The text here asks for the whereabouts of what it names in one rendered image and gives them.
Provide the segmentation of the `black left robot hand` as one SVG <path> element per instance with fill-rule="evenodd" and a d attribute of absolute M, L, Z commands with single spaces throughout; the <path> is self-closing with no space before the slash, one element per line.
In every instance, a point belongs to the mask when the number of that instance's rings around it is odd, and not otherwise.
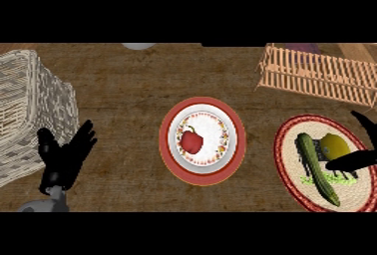
<path fill-rule="evenodd" d="M 43 127 L 37 131 L 38 154 L 46 164 L 40 192 L 49 194 L 47 189 L 60 186 L 69 190 L 88 156 L 97 142 L 94 138 L 93 123 L 85 120 L 68 143 L 59 145 L 50 130 Z"/>

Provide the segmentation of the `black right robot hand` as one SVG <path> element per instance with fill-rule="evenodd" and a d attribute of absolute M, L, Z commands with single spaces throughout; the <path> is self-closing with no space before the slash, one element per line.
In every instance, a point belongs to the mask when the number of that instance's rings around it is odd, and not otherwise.
<path fill-rule="evenodd" d="M 357 112 L 352 111 L 350 114 L 366 130 L 374 149 L 356 150 L 326 162 L 325 168 L 328 170 L 340 170 L 346 172 L 352 172 L 377 164 L 377 124 L 374 124 Z"/>

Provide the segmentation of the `yellow lemon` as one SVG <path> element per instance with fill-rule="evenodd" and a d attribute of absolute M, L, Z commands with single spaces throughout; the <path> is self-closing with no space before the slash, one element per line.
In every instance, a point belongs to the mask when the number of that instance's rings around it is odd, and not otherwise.
<path fill-rule="evenodd" d="M 338 158 L 350 152 L 349 145 L 337 134 L 328 133 L 319 140 L 319 146 L 322 154 L 329 160 Z"/>

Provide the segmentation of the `beige red-rimmed woven placemat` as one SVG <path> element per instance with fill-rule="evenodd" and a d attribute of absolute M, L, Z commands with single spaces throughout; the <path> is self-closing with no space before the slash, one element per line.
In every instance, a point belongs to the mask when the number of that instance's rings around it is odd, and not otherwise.
<path fill-rule="evenodd" d="M 282 123 L 273 140 L 273 159 L 279 178 L 295 201 L 309 211 L 377 211 L 377 166 L 359 169 L 357 177 L 353 177 L 347 172 L 332 173 L 325 169 L 325 162 L 319 162 L 325 180 L 338 196 L 340 205 L 332 205 L 321 196 L 312 177 L 306 175 L 309 167 L 303 166 L 294 142 L 301 132 L 313 139 L 322 139 L 328 133 L 335 134 L 347 143 L 350 151 L 365 149 L 350 130 L 322 116 L 295 116 Z"/>

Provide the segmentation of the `wooden slatted tiered shelf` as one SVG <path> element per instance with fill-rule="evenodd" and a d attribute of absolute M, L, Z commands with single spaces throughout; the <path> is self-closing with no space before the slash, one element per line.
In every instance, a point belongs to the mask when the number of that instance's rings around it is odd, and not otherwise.
<path fill-rule="evenodd" d="M 377 64 L 264 46 L 257 87 L 267 87 L 369 109 L 377 107 Z"/>

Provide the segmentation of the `red round placemat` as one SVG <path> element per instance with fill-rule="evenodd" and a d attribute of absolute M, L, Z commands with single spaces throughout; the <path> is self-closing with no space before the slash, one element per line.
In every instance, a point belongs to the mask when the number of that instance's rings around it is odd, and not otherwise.
<path fill-rule="evenodd" d="M 186 183 L 210 186 L 239 168 L 245 132 L 229 105 L 210 97 L 183 100 L 159 128 L 159 153 L 171 174 Z"/>

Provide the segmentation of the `green cucumber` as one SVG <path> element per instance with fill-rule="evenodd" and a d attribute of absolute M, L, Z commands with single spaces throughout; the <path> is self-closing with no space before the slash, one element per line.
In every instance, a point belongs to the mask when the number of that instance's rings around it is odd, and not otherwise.
<path fill-rule="evenodd" d="M 315 145 L 313 140 L 310 138 L 310 135 L 306 132 L 301 132 L 297 135 L 295 144 L 298 147 L 301 159 L 304 160 L 304 163 L 309 167 L 309 172 L 312 175 L 312 181 L 316 187 L 316 190 L 322 196 L 322 198 L 334 205 L 340 205 L 338 196 L 335 194 L 335 191 L 323 177 L 322 170 L 319 167 L 319 161 L 315 151 Z"/>

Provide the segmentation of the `pale wicker basket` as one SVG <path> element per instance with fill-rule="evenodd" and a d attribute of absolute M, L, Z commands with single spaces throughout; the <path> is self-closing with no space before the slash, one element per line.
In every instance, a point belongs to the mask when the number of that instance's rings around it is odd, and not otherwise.
<path fill-rule="evenodd" d="M 75 91 L 43 66 L 34 50 L 0 55 L 0 187 L 44 167 L 37 131 L 59 144 L 80 126 Z"/>

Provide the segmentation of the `red bell pepper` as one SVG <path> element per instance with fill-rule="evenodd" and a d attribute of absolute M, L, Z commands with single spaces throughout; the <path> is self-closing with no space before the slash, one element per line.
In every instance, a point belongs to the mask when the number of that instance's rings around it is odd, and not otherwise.
<path fill-rule="evenodd" d="M 202 146 L 202 137 L 195 133 L 193 127 L 183 132 L 180 146 L 189 154 L 196 154 Z"/>

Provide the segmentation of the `white patterned plate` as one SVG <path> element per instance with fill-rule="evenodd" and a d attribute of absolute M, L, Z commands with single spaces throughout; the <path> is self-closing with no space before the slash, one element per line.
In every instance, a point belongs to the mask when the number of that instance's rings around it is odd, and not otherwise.
<path fill-rule="evenodd" d="M 210 104 L 185 107 L 168 127 L 168 149 L 179 166 L 189 173 L 216 173 L 232 159 L 235 146 L 235 123 L 224 110 Z"/>

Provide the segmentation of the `pale wooden board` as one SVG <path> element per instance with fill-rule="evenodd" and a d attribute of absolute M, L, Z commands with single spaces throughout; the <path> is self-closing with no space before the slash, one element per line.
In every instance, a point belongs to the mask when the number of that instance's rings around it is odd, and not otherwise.
<path fill-rule="evenodd" d="M 346 59 L 377 64 L 377 43 L 338 43 Z"/>

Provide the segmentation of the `purple object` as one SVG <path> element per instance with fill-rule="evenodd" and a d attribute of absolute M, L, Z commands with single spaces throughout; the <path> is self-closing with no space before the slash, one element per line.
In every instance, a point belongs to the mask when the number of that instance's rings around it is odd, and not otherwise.
<path fill-rule="evenodd" d="M 285 43 L 284 47 L 289 50 L 289 53 L 304 52 L 312 54 L 321 54 L 318 45 L 315 43 Z"/>

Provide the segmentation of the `pale grey round object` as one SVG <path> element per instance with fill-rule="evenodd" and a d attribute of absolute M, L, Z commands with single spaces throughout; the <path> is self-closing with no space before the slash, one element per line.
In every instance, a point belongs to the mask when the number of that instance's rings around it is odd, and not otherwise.
<path fill-rule="evenodd" d="M 130 50 L 145 50 L 151 48 L 156 43 L 122 43 L 122 46 Z"/>

